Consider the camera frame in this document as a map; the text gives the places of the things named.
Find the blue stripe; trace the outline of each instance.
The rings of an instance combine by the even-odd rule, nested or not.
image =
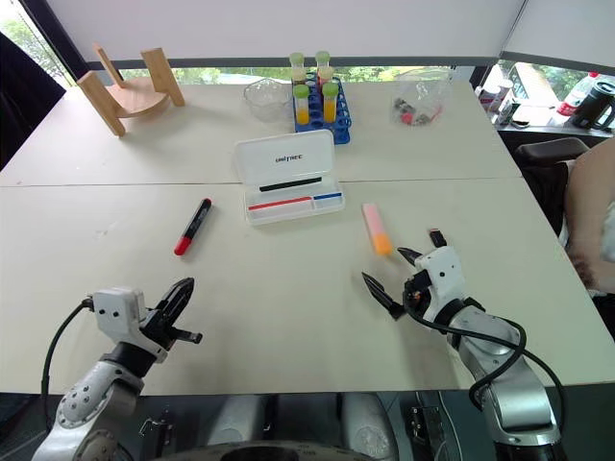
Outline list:
[[[333,197],[341,197],[341,192],[333,192],[333,194],[325,194],[325,195],[316,195],[312,197],[314,200],[322,200],[322,199],[332,199]]]

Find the white table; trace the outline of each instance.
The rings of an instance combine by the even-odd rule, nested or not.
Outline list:
[[[145,394],[467,388],[442,335],[394,322],[363,285],[361,271],[399,298],[409,274],[400,256],[374,255],[364,202],[379,204],[395,245],[426,250],[426,229],[442,229],[470,293],[524,325],[529,349],[564,384],[615,380],[615,346],[522,179],[344,189],[341,212],[252,228],[235,184],[0,188],[0,391],[38,392],[49,341],[86,293],[135,286],[154,306],[186,276],[196,288],[178,327],[204,341],[176,344]],[[206,196],[215,209],[178,258],[177,238]],[[110,350],[80,314],[54,356],[51,391]]]
[[[335,149],[340,180],[520,177],[468,83],[454,82],[440,119],[418,128],[391,122],[394,85],[344,85],[353,127],[351,142]],[[258,121],[243,88],[183,86],[185,107],[125,120],[119,139],[73,88],[0,173],[0,185],[237,182],[237,141],[294,131],[289,122]]]

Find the blue test tube rack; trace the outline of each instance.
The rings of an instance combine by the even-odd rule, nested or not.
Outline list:
[[[306,85],[309,87],[309,96],[307,103],[309,104],[309,123],[299,125],[295,114],[295,100],[293,98],[292,108],[295,118],[295,133],[312,132],[314,130],[329,130],[333,134],[333,142],[335,144],[348,144],[350,142],[350,133],[348,129],[353,124],[348,111],[348,103],[344,96],[344,88],[337,77],[332,78],[332,82],[339,85],[339,93],[337,95],[337,115],[335,122],[325,123],[323,120],[323,102],[320,99],[316,84],[316,74],[308,73],[306,77]]]

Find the black pen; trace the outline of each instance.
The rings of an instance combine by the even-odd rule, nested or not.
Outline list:
[[[188,224],[188,227],[185,228],[184,233],[178,240],[177,245],[175,246],[175,254],[177,256],[183,255],[188,249],[188,247],[192,243],[192,239],[194,238],[196,231],[201,227],[203,221],[205,221],[205,217],[207,216],[210,208],[211,200],[203,199],[203,202],[201,202],[201,204],[197,208],[196,212],[194,213],[194,216],[192,216],[190,224]]]

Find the wooden stand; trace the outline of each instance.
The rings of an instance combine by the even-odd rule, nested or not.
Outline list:
[[[169,98],[175,106],[185,104],[184,96],[161,48],[141,52],[150,71],[150,78],[139,77],[126,81],[113,66],[105,50],[94,45],[94,51],[109,72],[113,85],[104,87],[92,71],[79,79],[77,85],[116,136],[122,136],[126,132],[120,118],[152,113],[164,106]]]

